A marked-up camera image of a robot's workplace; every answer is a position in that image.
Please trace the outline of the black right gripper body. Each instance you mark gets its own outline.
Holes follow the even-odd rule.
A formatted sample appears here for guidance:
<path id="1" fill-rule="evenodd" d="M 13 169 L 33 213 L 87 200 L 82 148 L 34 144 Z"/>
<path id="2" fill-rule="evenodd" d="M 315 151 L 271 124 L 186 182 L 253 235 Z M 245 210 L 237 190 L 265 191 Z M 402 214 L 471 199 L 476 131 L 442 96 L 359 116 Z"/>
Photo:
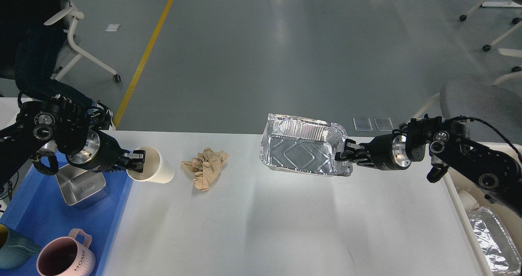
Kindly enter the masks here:
<path id="1" fill-rule="evenodd" d="M 425 145 L 407 146 L 405 134 L 387 134 L 373 138 L 367 143 L 368 168 L 378 170 L 406 170 L 413 161 L 423 161 Z"/>

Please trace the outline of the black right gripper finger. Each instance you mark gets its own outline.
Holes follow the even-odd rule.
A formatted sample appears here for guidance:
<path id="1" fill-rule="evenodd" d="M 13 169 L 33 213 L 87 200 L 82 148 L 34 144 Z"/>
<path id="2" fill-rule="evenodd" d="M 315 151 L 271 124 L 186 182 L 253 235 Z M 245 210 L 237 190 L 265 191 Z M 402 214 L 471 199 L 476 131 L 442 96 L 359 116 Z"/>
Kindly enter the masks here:
<path id="1" fill-rule="evenodd" d="M 350 161 L 350 163 L 365 168 L 376 168 L 369 149 L 365 147 L 365 144 L 357 144 L 355 140 L 344 140 L 343 149 L 336 152 L 334 160 L 339 162 Z"/>

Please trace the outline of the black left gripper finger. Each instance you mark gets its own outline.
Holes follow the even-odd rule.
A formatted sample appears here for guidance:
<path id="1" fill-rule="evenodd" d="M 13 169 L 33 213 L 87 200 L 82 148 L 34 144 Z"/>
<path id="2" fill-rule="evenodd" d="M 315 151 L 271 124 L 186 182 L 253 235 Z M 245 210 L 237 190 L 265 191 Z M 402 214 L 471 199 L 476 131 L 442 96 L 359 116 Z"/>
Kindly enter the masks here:
<path id="1" fill-rule="evenodd" d="M 119 168 L 142 173 L 144 170 L 145 158 L 145 150 L 134 150 L 132 152 L 125 150 L 122 153 L 122 156 L 119 157 Z"/>

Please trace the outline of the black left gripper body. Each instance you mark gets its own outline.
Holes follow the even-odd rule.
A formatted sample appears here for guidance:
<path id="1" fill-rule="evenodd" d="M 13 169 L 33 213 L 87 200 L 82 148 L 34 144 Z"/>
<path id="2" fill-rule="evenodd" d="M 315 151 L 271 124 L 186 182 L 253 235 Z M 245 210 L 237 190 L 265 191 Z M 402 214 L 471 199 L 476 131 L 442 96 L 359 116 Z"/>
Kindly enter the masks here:
<path id="1" fill-rule="evenodd" d="M 74 155 L 66 155 L 66 161 L 75 168 L 90 172 L 113 172 L 126 170 L 130 159 L 118 142 L 99 130 L 89 130 L 84 147 Z"/>

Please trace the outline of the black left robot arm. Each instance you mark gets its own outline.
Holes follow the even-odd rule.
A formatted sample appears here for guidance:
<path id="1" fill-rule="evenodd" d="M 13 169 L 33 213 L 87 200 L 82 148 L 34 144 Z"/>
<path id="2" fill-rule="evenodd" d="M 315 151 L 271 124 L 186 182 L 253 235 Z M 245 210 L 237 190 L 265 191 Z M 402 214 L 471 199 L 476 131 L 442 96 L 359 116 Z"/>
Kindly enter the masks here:
<path id="1" fill-rule="evenodd" d="M 60 95 L 46 101 L 18 101 L 15 123 L 1 130 L 1 184 L 28 160 L 39 172 L 58 173 L 56 152 L 67 163 L 90 172 L 142 173 L 146 151 L 129 151 L 102 132 L 108 117 L 99 107 L 84 107 Z"/>

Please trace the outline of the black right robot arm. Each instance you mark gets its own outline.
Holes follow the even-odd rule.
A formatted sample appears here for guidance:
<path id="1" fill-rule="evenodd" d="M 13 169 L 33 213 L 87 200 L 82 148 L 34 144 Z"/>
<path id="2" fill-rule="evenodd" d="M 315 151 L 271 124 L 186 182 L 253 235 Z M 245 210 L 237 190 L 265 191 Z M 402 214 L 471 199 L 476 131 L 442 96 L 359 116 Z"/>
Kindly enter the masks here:
<path id="1" fill-rule="evenodd" d="M 412 118 L 390 134 L 379 135 L 371 142 L 357 144 L 347 139 L 336 161 L 350 161 L 358 166 L 378 170 L 406 170 L 412 162 L 431 157 L 427 174 L 431 183 L 438 182 L 452 168 L 471 181 L 490 203 L 499 203 L 521 216 L 521 153 L 517 158 L 496 151 L 469 137 L 466 122 L 489 123 L 476 117 L 457 116 Z"/>

